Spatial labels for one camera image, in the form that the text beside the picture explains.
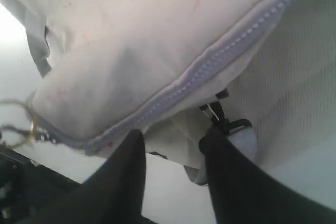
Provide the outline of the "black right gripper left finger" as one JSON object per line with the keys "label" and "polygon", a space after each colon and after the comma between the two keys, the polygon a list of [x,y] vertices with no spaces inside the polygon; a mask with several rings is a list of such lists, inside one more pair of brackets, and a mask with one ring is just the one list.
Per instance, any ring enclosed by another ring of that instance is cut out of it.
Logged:
{"label": "black right gripper left finger", "polygon": [[132,130],[82,185],[22,223],[142,223],[144,137]]}

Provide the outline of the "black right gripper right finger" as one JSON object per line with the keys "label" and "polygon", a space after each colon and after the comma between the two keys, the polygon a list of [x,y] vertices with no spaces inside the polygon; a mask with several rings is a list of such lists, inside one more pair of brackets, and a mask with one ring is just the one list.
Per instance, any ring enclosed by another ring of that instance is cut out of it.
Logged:
{"label": "black right gripper right finger", "polygon": [[335,210],[278,182],[216,126],[199,142],[217,223],[335,223]]}

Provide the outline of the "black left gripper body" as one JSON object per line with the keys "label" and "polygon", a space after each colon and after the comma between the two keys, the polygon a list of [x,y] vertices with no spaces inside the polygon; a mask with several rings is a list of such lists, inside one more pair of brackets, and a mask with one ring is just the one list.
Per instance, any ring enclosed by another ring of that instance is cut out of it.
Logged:
{"label": "black left gripper body", "polygon": [[1,223],[86,223],[70,199],[79,184],[1,147]]}

